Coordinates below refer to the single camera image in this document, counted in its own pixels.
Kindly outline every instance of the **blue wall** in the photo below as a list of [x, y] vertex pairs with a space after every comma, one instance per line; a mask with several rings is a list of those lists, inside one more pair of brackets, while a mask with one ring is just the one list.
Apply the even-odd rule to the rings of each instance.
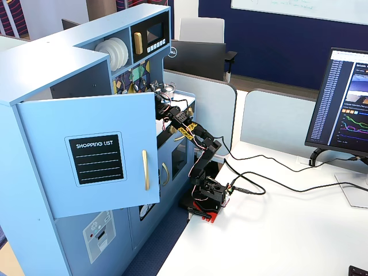
[[232, 72], [319, 89], [331, 47], [368, 50], [368, 26], [231, 9], [231, 0], [200, 0], [200, 17], [225, 19]]

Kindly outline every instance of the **blue carpet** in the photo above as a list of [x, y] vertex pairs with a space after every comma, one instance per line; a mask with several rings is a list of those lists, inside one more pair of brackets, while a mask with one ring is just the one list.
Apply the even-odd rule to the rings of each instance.
[[6, 237], [4, 235], [4, 232], [2, 232], [2, 229], [0, 226], [0, 249], [3, 247], [5, 243], [6, 243]]
[[174, 203], [123, 276], [156, 276], [182, 234], [188, 212]]

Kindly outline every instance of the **oven knob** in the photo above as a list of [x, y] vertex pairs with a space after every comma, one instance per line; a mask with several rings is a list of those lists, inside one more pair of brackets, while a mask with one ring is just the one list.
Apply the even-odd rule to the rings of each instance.
[[193, 108], [188, 108], [187, 115], [192, 117], [194, 115]]
[[177, 129], [174, 128], [172, 125], [170, 125], [169, 132], [170, 132], [170, 134], [175, 134], [175, 133], [177, 133]]

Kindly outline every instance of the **keyboard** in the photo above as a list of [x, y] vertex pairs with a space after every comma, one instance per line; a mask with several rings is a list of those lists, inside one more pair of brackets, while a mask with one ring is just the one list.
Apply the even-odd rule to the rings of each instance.
[[354, 266], [349, 267], [349, 276], [368, 276], [368, 271], [359, 269]]

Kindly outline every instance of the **whiteboard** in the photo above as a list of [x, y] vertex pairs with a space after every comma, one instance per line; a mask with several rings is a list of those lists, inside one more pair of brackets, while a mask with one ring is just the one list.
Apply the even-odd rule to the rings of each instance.
[[368, 25], [368, 0], [232, 0], [231, 8]]

